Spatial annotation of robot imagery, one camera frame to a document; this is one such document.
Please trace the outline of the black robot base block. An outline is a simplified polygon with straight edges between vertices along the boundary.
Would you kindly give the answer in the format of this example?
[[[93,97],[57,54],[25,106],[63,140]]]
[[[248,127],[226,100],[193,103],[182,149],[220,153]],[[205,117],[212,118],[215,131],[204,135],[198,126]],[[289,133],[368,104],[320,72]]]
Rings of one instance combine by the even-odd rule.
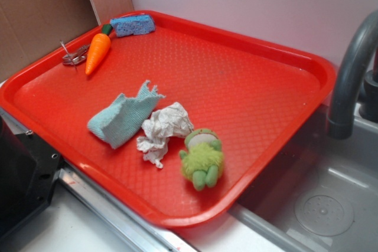
[[[1,240],[51,204],[63,163],[36,134],[14,134],[1,119]]]

